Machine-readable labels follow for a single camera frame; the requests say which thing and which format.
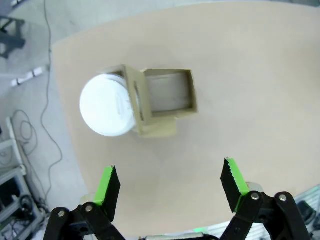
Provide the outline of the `white power strip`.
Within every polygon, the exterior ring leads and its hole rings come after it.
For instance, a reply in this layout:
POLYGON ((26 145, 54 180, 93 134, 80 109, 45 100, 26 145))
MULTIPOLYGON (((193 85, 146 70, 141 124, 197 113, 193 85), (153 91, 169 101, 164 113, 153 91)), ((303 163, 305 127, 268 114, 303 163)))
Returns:
POLYGON ((17 87, 22 85, 23 83, 32 80, 34 78, 39 77, 40 75, 42 75, 45 71, 47 70, 47 68, 45 66, 41 66, 41 67, 37 67, 29 72, 27 72, 25 75, 20 76, 20 77, 15 77, 11 82, 11 87, 17 87))

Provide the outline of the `black chair base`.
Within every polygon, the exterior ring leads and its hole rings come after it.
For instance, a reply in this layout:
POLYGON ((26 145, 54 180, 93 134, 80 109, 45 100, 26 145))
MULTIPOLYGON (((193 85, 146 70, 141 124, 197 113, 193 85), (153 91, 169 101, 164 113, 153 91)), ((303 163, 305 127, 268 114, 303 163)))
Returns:
POLYGON ((23 19, 12 18, 0 15, 0 45, 4 46, 0 57, 8 59, 9 55, 17 49, 23 49, 26 40, 23 38, 22 28, 26 21, 23 19), (7 27, 14 25, 14 32, 9 33, 7 27))

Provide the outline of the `grey equipment rack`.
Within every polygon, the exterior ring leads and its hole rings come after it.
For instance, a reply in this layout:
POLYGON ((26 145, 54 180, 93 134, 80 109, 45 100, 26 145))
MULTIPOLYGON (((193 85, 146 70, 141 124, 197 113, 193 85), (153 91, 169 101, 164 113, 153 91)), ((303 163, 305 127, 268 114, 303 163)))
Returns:
POLYGON ((31 240, 45 225, 49 209, 33 182, 35 173, 11 117, 8 138, 0 135, 0 240, 31 240))

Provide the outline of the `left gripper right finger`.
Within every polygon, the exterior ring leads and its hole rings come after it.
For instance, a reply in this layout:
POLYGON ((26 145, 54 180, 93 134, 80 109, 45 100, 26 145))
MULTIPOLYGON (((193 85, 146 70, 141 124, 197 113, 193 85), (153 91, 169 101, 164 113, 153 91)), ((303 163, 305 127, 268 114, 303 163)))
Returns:
POLYGON ((271 240, 311 240, 289 192, 270 197, 263 191, 251 190, 233 158, 224 159, 220 180, 235 213, 220 240, 246 240, 254 223, 263 224, 271 240))

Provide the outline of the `paper cup with white lid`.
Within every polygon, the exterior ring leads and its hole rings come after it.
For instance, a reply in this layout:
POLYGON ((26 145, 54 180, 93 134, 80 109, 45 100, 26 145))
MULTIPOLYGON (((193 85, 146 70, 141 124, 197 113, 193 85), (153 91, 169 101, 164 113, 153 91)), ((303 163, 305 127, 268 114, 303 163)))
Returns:
POLYGON ((88 81, 79 108, 88 127, 105 137, 125 135, 136 125, 126 80, 118 74, 99 74, 88 81))

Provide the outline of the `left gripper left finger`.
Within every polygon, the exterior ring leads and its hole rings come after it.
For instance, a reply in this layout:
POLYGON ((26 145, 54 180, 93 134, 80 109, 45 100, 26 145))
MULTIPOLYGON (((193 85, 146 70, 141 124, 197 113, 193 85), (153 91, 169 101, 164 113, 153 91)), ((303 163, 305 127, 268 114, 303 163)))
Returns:
POLYGON ((123 240, 113 225, 120 181, 114 166, 106 167, 93 201, 79 204, 74 210, 57 207, 52 210, 43 240, 123 240))

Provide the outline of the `brown cardboard cup carrier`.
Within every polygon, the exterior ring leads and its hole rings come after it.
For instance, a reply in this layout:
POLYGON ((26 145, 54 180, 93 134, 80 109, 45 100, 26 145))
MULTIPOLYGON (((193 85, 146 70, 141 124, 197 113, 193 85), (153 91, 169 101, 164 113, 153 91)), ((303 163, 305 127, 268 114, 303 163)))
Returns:
POLYGON ((177 119, 198 112, 189 69, 137 70, 121 64, 106 73, 124 78, 135 119, 133 130, 142 138, 171 137, 177 132, 177 119))

